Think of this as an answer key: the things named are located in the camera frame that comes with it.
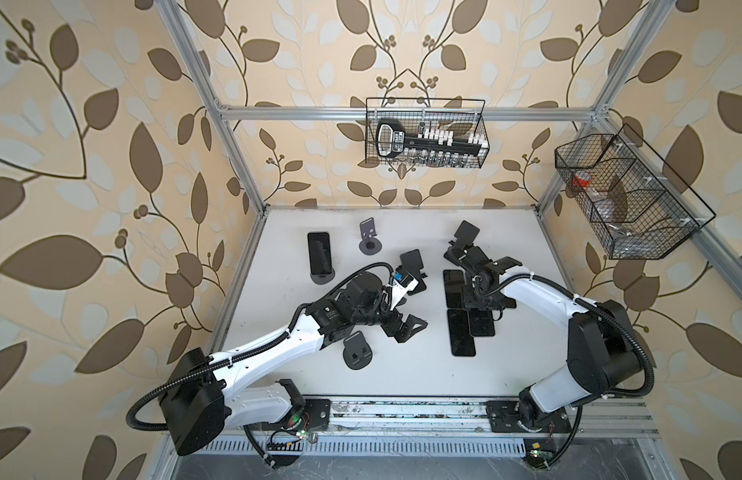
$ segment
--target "metal grille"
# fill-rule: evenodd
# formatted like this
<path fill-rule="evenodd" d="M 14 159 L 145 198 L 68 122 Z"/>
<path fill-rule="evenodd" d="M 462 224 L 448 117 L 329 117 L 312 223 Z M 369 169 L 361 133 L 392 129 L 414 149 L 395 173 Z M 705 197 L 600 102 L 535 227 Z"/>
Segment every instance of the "metal grille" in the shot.
<path fill-rule="evenodd" d="M 555 168 L 609 258 L 657 260 L 709 223 L 715 213 L 666 162 L 664 174 L 654 175 L 631 149 L 640 137 L 634 130 L 625 134 L 626 127 L 616 135 L 588 135 L 558 147 Z M 643 139 L 638 145 L 651 148 Z M 709 213 L 689 212 L 671 192 L 673 187 L 691 192 Z"/>
<path fill-rule="evenodd" d="M 257 436 L 261 443 L 265 437 Z M 438 457 L 504 457 L 525 455 L 522 438 L 385 438 L 320 436 L 317 443 L 301 441 L 288 449 L 270 452 L 273 455 L 301 453 L 311 456 L 438 456 Z M 202 455 L 256 455 L 251 444 L 242 436 L 219 436 L 198 454 Z"/>
<path fill-rule="evenodd" d="M 366 163 L 481 168 L 489 154 L 485 101 L 367 98 Z"/>

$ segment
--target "white table surface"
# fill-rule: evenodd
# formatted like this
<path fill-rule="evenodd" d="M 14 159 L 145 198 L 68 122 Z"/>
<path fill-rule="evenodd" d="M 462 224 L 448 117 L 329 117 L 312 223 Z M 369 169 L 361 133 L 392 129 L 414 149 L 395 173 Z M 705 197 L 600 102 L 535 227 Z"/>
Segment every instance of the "white table surface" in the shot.
<path fill-rule="evenodd" d="M 373 216 L 382 251 L 362 254 L 359 224 Z M 387 337 L 380 326 L 357 326 L 373 360 L 351 370 L 337 342 L 301 357 L 256 385 L 292 379 L 305 395 L 516 396 L 566 360 L 566 335 L 529 307 L 518 303 L 495 323 L 496 335 L 475 338 L 474 357 L 451 354 L 446 321 L 443 270 L 456 267 L 443 258 L 456 228 L 467 220 L 481 229 L 475 240 L 494 260 L 512 256 L 530 270 L 563 284 L 555 260 L 531 210 L 273 210 L 267 218 L 241 293 L 224 349 L 255 340 L 291 319 L 303 302 L 313 302 L 344 277 L 373 262 L 397 267 L 399 255 L 418 248 L 427 290 L 407 296 L 399 308 L 427 321 L 405 343 Z M 316 285 L 309 279 L 307 233 L 328 231 L 337 276 Z M 386 282 L 385 269 L 372 270 Z"/>

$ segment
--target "wallpaper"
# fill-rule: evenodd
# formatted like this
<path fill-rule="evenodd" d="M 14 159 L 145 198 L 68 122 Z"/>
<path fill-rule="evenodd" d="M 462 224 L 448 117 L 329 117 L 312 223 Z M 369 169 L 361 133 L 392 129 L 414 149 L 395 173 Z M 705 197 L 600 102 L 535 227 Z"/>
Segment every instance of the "wallpaper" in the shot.
<path fill-rule="evenodd" d="M 742 255 L 742 0 L 677 2 L 633 75 L 616 121 L 666 155 L 718 213 L 708 228 Z M 617 262 L 566 193 L 545 219 L 578 293 L 630 309 L 656 364 L 647 404 L 677 471 L 742 478 L 740 299 L 691 242 L 664 260 Z"/>
<path fill-rule="evenodd" d="M 553 175 L 552 151 L 575 133 L 571 122 L 488 122 L 489 156 L 476 169 L 365 158 L 365 127 L 357 123 L 233 127 L 265 203 L 301 207 L 533 205 Z"/>
<path fill-rule="evenodd" d="M 0 0 L 0 478 L 144 472 L 253 224 L 150 6 Z"/>
<path fill-rule="evenodd" d="M 641 0 L 179 0 L 217 97 L 348 106 L 351 97 L 586 107 Z"/>

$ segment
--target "black wire basket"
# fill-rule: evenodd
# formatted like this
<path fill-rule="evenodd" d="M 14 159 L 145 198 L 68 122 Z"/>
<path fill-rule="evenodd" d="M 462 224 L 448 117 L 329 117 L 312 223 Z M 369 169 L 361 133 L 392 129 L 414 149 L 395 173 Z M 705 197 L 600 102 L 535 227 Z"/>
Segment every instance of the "black wire basket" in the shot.
<path fill-rule="evenodd" d="M 662 160 L 655 174 L 636 148 Z M 658 260 L 715 218 L 712 208 L 628 124 L 555 149 L 555 168 L 612 260 Z M 692 200 L 699 212 L 691 212 Z"/>
<path fill-rule="evenodd" d="M 367 98 L 366 159 L 481 168 L 491 149 L 484 106 L 483 100 L 462 98 Z"/>

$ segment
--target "black smartphone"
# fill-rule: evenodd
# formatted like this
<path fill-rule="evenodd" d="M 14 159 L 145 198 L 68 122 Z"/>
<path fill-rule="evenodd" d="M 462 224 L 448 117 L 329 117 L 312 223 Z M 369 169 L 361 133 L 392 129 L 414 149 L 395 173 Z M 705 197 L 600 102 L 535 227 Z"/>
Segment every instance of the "black smartphone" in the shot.
<path fill-rule="evenodd" d="M 333 267 L 331 266 L 331 239 L 328 232 L 308 233 L 307 248 L 309 249 L 309 273 L 330 274 Z"/>
<path fill-rule="evenodd" d="M 490 310 L 478 310 L 471 308 L 467 310 L 469 319 L 469 334 L 472 336 L 494 336 L 494 317 Z"/>
<path fill-rule="evenodd" d="M 453 356 L 475 356 L 475 341 L 469 334 L 467 310 L 447 310 Z"/>
<path fill-rule="evenodd" d="M 464 302 L 462 302 L 462 287 L 464 284 L 465 274 L 462 270 L 443 270 L 446 307 L 464 308 Z"/>

